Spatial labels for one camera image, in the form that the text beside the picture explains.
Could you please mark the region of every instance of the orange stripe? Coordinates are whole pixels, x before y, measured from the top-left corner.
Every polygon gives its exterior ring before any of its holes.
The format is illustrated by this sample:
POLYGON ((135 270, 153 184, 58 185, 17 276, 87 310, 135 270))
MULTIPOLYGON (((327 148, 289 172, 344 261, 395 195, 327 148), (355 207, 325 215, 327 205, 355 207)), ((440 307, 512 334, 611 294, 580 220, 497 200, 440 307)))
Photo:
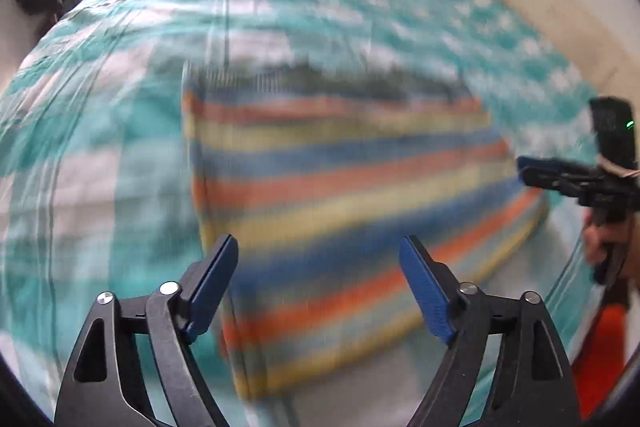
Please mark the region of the orange stripe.
POLYGON ((269 102, 244 105, 225 105, 203 102, 187 91, 182 96, 182 108, 194 116, 218 123, 258 123, 270 120, 305 120, 351 116, 356 112, 400 112, 422 113, 446 111, 454 114, 479 110, 481 102, 474 98, 462 98, 453 103, 420 100, 418 102, 358 102, 336 96, 313 96, 293 100, 270 100, 269 102))
POLYGON ((507 153, 507 144, 500 140, 469 149, 442 151, 406 160, 315 174, 280 176, 258 181, 194 178, 193 200, 198 211, 205 208, 255 209, 275 204, 300 203, 410 180, 446 171, 470 160, 499 158, 507 153))
MULTIPOLYGON (((500 227, 517 219, 535 200, 539 192, 537 188, 526 190, 524 194, 468 232, 433 248, 432 257, 441 263, 450 263, 460 258, 471 248, 487 240, 500 227)), ((223 321, 225 344, 227 349, 238 349, 241 346, 269 342, 284 335, 296 334, 315 328, 336 317, 353 314, 405 288, 406 279, 398 267, 326 298, 283 307, 257 318, 243 319, 238 323, 225 319, 223 321)))

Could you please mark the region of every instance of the striped cloth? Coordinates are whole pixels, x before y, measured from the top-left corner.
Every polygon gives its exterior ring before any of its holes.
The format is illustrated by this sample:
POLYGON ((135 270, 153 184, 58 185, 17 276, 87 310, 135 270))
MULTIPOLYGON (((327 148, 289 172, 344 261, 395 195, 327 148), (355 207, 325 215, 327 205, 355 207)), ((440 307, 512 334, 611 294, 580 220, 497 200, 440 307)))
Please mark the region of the striped cloth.
POLYGON ((420 325, 398 265, 404 235, 480 280, 545 213, 461 82, 187 66, 182 88, 203 247, 231 233, 241 250, 222 333, 242 397, 420 325))

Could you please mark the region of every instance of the blue gripper pad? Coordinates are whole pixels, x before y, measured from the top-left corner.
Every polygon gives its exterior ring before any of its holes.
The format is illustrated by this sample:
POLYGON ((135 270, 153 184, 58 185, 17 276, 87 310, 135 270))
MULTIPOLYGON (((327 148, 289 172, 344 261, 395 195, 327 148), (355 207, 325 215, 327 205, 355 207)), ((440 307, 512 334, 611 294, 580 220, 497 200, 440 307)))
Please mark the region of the blue gripper pad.
POLYGON ((400 243, 400 267, 414 298, 420 306, 427 327, 436 337, 449 344, 456 334, 449 321, 449 299, 420 253, 409 238, 400 243))

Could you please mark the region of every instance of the yellow stripe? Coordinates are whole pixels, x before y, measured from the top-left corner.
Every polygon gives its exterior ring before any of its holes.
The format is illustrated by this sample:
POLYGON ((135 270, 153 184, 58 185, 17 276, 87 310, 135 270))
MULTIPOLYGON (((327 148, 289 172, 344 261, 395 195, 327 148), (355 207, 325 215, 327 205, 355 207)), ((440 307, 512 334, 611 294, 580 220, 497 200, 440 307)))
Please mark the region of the yellow stripe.
MULTIPOLYGON (((494 253, 469 275, 469 280, 482 280, 491 273, 498 264, 502 263, 513 251, 521 245, 532 230, 546 214, 546 206, 532 216, 519 229, 505 238, 494 250, 494 253)), ((248 379, 244 373, 234 372, 236 391, 243 398, 260 398, 267 394, 277 393, 286 387, 302 380, 327 374, 329 371, 342 367, 346 363, 354 362, 374 351, 397 341, 409 331, 423 324, 422 315, 413 308, 393 320, 385 330, 376 334, 375 338, 356 343, 339 352, 332 348, 313 351, 306 359, 296 360, 270 369, 268 374, 251 375, 248 379)))
POLYGON ((359 194, 346 194, 276 214, 239 219, 202 220, 202 243, 213 246, 221 233, 233 234, 243 251, 309 241, 336 230, 354 227, 385 216, 404 214, 450 200, 481 185, 514 176, 512 160, 464 166, 453 172, 359 194))
POLYGON ((472 132, 490 125, 490 116, 481 111, 471 114, 400 114, 383 118, 354 115, 353 118, 285 123, 281 125, 241 126, 184 117, 187 139, 199 140, 215 150, 259 152, 304 145, 350 140, 394 138, 425 132, 441 134, 472 132))

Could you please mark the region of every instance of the blue stripe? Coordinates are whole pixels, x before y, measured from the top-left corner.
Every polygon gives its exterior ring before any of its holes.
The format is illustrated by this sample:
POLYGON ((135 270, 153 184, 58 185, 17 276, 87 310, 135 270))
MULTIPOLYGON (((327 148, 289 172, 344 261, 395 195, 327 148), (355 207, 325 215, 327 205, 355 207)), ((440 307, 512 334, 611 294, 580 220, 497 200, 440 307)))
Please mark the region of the blue stripe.
POLYGON ((523 190, 517 178, 509 178, 427 210, 387 217, 312 244, 297 244, 288 250, 280 250, 276 259, 270 256, 264 260, 245 253, 244 257, 241 255, 231 280, 232 298, 344 271, 380 254, 397 250, 401 239, 412 233, 429 248, 449 237, 452 229, 476 222, 504 206, 523 190))
POLYGON ((390 162, 426 153, 489 145, 501 139, 498 130, 490 127, 469 133, 355 140, 267 152, 211 150, 200 142, 190 141, 189 151, 195 175, 268 178, 390 162))

